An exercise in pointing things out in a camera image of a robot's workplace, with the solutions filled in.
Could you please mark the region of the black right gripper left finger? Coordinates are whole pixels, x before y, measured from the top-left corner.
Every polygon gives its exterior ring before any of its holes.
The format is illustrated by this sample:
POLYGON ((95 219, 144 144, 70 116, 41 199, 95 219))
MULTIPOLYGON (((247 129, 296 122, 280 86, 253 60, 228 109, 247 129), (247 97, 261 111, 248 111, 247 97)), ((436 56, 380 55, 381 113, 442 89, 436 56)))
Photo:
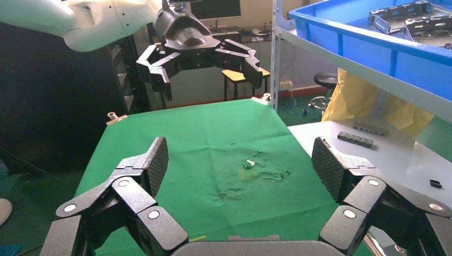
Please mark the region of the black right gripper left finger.
POLYGON ((156 201, 168 161, 167 141, 157 137, 145 153, 121 160, 106 181, 61 204, 41 255, 95 255, 121 228, 146 255, 174 253, 188 233, 156 201))

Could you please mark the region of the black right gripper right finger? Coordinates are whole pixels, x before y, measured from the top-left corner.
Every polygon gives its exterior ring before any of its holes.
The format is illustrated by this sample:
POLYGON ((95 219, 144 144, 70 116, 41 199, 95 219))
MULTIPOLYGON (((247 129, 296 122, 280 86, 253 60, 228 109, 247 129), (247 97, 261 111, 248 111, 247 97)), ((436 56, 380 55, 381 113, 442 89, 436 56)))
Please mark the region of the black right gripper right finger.
POLYGON ((387 178, 368 159, 314 140, 312 166, 338 204, 319 239, 353 255, 370 227, 384 231, 408 255, 451 255, 451 209, 387 178))

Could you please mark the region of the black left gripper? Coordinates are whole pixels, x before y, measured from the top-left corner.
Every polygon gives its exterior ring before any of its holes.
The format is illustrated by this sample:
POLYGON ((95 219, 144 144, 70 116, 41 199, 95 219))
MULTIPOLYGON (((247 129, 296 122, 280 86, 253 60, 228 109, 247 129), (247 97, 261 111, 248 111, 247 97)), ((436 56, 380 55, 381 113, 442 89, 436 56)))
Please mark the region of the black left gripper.
POLYGON ((263 72, 256 51, 225 39, 221 43, 192 13, 167 8, 160 11, 155 29, 160 44, 149 45, 136 61, 140 79, 166 101, 172 101, 170 78, 182 70, 215 67, 242 73, 258 89, 263 72))

